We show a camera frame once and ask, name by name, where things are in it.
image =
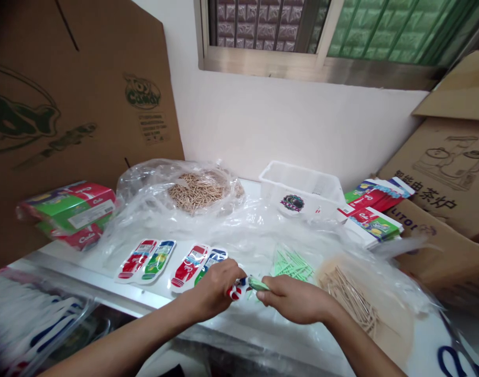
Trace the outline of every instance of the sticker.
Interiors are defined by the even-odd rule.
[[[148,284],[154,281],[168,264],[171,252],[175,248],[175,241],[161,241],[154,251],[154,254],[148,259],[147,264],[141,269],[141,284]]]
[[[208,246],[194,245],[183,260],[180,267],[175,271],[175,277],[171,279],[171,289],[174,292],[183,292],[194,287],[194,279],[201,265],[208,254]]]
[[[199,281],[205,276],[205,274],[208,272],[208,269],[213,266],[216,263],[222,262],[227,258],[227,251],[226,250],[219,250],[219,249],[212,249],[210,252],[210,256],[208,257],[206,263],[204,266],[201,268],[201,271],[199,272],[198,276],[196,277],[196,281],[194,285],[199,283]]]
[[[301,212],[301,209],[304,207],[304,200],[297,195],[287,195],[280,202],[286,209]]]
[[[156,245],[157,240],[144,240],[140,242],[117,271],[115,281],[118,283],[128,283],[138,269],[143,266]]]
[[[153,145],[170,140],[165,113],[138,113],[138,123],[145,145]]]
[[[70,217],[68,219],[68,222],[72,224],[75,229],[80,229],[82,227],[85,227],[87,224],[98,220],[100,217],[112,212],[114,209],[114,202],[109,199],[105,203],[98,204],[97,206],[89,208],[84,212],[79,213],[78,215]]]

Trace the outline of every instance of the plastic bag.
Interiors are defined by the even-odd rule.
[[[200,196],[192,202],[196,191]],[[99,245],[109,270],[117,269],[140,240],[193,239],[245,202],[239,179],[218,164],[166,159],[128,169],[116,194],[118,208]]]

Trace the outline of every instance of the white plastic container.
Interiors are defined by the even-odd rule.
[[[330,174],[271,161],[259,176],[260,196],[289,214],[334,218],[346,204],[339,179]]]

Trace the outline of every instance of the label on package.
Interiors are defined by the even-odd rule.
[[[80,229],[82,227],[85,227],[87,224],[98,220],[100,217],[112,212],[114,209],[114,202],[109,199],[105,203],[98,204],[97,206],[89,208],[84,212],[70,217],[68,221],[75,229]]]
[[[138,123],[145,145],[152,145],[170,139],[165,113],[139,113]]]

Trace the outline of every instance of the cardboard panel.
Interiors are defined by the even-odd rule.
[[[417,277],[434,293],[441,289],[479,279],[479,244],[438,221],[410,201],[386,212],[404,225],[403,237],[413,232],[428,236],[433,245],[397,257],[400,267]]]
[[[183,159],[162,24],[130,0],[0,6],[0,267],[44,245],[16,203]]]
[[[381,169],[417,192],[414,203],[479,237],[479,121],[428,118]]]
[[[463,59],[412,114],[479,120],[479,51]]]

